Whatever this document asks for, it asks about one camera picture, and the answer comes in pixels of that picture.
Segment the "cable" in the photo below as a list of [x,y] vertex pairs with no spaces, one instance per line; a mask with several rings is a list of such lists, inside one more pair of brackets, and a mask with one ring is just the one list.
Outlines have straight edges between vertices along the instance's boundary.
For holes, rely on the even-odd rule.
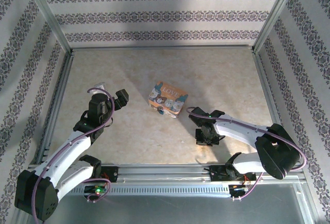
[[276,139],[279,139],[281,140],[282,142],[285,142],[286,144],[289,144],[291,147],[293,147],[294,149],[296,149],[298,151],[298,153],[300,154],[300,156],[303,158],[303,163],[298,166],[298,167],[294,167],[293,169],[291,169],[291,171],[298,171],[300,169],[302,169],[306,163],[307,163],[307,157],[306,155],[304,154],[304,152],[302,152],[302,150],[294,143],[292,143],[291,141],[279,136],[279,135],[276,135],[276,134],[273,134],[267,130],[263,130],[263,129],[259,129],[259,128],[256,128],[254,126],[251,126],[251,125],[247,125],[247,124],[244,124],[242,122],[239,122],[239,121],[236,121],[236,120],[232,120],[232,119],[228,119],[228,118],[221,118],[221,117],[208,117],[208,116],[202,116],[202,115],[198,115],[198,114],[194,114],[192,113],[191,111],[189,111],[189,109],[195,109],[196,107],[188,107],[186,109],[186,111],[190,114],[190,115],[193,115],[195,117],[200,117],[200,118],[205,118],[205,119],[213,119],[213,120],[220,120],[220,121],[224,121],[224,122],[228,122],[228,123],[234,123],[234,124],[237,124],[237,125],[240,125],[240,126],[243,126],[243,127],[246,127],[246,128],[249,128],[251,130],[256,130],[256,131],[260,131],[264,134],[267,134],[267,135],[270,135]]
[[[102,196],[100,196],[99,198],[97,198],[96,200],[93,200],[93,203],[96,203],[96,202],[100,201],[102,198],[104,198],[104,197],[110,192],[110,189],[111,189],[111,181],[108,180],[108,179],[104,179],[104,178],[98,178],[98,179],[86,179],[86,180],[84,180],[84,181],[82,182],[82,183],[86,183],[86,182],[93,182],[93,181],[99,181],[99,180],[101,180],[101,181],[106,181],[106,184],[108,184],[109,187],[108,187],[107,192],[106,192],[105,194],[103,194]],[[96,194],[96,193],[91,193],[91,194],[89,194],[89,195],[87,196],[87,201],[88,201],[88,202],[90,201],[89,198],[90,198],[91,196],[99,196],[99,195]]]
[[244,197],[247,197],[252,191],[253,189],[256,187],[257,183],[260,181],[261,177],[262,177],[263,173],[260,173],[258,179],[256,180],[256,182],[254,183],[254,185],[248,190],[248,192],[246,192],[243,196],[241,197],[233,197],[233,201],[235,200],[242,200]]
[[104,126],[106,126],[106,124],[109,122],[109,120],[112,118],[112,115],[114,113],[114,101],[113,101],[113,98],[111,97],[111,95],[104,89],[100,89],[100,88],[90,88],[89,90],[87,90],[87,93],[89,93],[91,90],[99,90],[99,91],[102,91],[104,92],[109,100],[111,101],[111,107],[112,107],[112,110],[110,112],[110,115],[108,117],[108,119],[103,123],[101,124],[100,126],[96,127],[95,129],[92,129],[80,136],[77,136],[75,139],[73,139],[70,143],[67,143],[63,148],[61,148],[54,156],[53,158],[48,162],[48,164],[46,165],[46,167],[44,168],[44,170],[42,171],[42,173],[40,174],[40,176],[38,177],[37,181],[36,181],[36,184],[33,188],[33,191],[32,191],[32,198],[31,198],[31,205],[32,205],[32,216],[35,220],[35,223],[38,224],[39,221],[38,221],[38,218],[37,218],[37,212],[36,212],[36,194],[37,194],[37,188],[38,188],[38,185],[41,181],[41,179],[43,178],[43,176],[46,174],[46,172],[48,171],[48,169],[50,168],[50,166],[52,165],[52,163],[70,146],[72,146],[75,142],[77,142],[78,140],[80,140],[82,137],[84,136],[87,136],[91,133],[94,133],[100,129],[102,129]]

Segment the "wall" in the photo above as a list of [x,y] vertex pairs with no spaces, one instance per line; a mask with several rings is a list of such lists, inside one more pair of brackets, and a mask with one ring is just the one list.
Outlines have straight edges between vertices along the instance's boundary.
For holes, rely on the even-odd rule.
[[17,176],[43,136],[64,51],[34,0],[1,0],[0,34],[0,223],[7,223]]
[[253,45],[275,0],[47,0],[70,45]]
[[330,0],[288,0],[259,52],[280,121],[308,157],[305,174],[330,222]]

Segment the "box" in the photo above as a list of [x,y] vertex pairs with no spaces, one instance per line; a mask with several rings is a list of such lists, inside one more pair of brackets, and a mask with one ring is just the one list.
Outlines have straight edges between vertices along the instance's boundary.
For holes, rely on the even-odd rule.
[[151,107],[174,118],[179,116],[187,98],[186,92],[163,81],[157,82],[148,97]]

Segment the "marble-patterned surface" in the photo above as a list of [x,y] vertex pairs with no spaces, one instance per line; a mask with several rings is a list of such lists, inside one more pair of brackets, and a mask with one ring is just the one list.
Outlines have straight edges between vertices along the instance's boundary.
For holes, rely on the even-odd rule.
[[147,103],[158,80],[188,92],[185,104],[218,109],[247,122],[270,125],[271,118],[248,48],[101,50],[76,52],[50,152],[70,135],[88,108],[89,87],[105,82],[115,94],[126,89],[128,105],[114,113],[113,125],[85,152],[103,163],[226,162],[253,148],[226,137],[219,146],[195,144],[196,126],[183,112],[160,115]]

